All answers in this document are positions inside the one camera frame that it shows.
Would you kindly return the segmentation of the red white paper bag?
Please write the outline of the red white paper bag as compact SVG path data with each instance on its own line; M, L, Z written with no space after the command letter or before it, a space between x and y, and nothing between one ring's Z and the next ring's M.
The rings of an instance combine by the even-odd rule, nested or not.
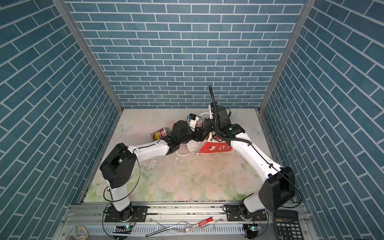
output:
M189 141L187 143L187 148L190 153L195 155L225 153L230 152L233 149L225 141L222 141L217 137L214 132L211 132L202 142Z

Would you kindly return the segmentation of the orange fruit candy packet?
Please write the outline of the orange fruit candy packet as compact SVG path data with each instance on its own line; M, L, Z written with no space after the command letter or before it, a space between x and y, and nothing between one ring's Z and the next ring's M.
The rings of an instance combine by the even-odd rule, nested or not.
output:
M158 141L161 138L165 137L170 133L170 130L168 128L161 128L153 133L151 133L151 138L153 141Z

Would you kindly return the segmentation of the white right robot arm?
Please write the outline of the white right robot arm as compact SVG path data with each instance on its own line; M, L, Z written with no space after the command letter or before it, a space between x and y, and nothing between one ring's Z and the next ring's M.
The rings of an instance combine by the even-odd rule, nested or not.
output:
M204 120L203 128L214 132L220 140L229 144L258 174L263 182L261 189L241 200L241 215L249 218L259 210L275 212L295 197L295 174L292 168L282 167L260 150L238 124L214 126L214 120Z

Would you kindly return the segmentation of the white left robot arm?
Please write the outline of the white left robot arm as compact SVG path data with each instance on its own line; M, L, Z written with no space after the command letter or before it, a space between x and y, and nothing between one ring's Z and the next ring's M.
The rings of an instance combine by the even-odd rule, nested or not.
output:
M126 146L117 144L100 165L103 178L107 181L112 204L119 221L133 219L133 207L126 184L130 180L135 164L158 156L166 156L176 152L180 145L191 141L202 142L210 134L203 127L190 126L186 121L178 121L169 134L149 144Z

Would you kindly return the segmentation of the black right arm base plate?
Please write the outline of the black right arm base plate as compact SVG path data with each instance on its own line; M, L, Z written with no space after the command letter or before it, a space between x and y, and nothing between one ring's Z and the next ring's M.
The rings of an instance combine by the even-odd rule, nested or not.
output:
M239 222L239 221L266 221L267 213L265 210L258 210L254 213L248 213L246 209L242 209L239 205L223 205L223 211L227 216L227 221L229 222Z

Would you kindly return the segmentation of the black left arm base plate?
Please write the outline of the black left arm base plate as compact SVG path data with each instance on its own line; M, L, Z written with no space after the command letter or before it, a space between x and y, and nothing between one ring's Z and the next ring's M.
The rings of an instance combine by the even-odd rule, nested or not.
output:
M114 206L108 206L104 210L104 221L107 223L145 222L147 212L147 206L128 206L120 212L117 211Z

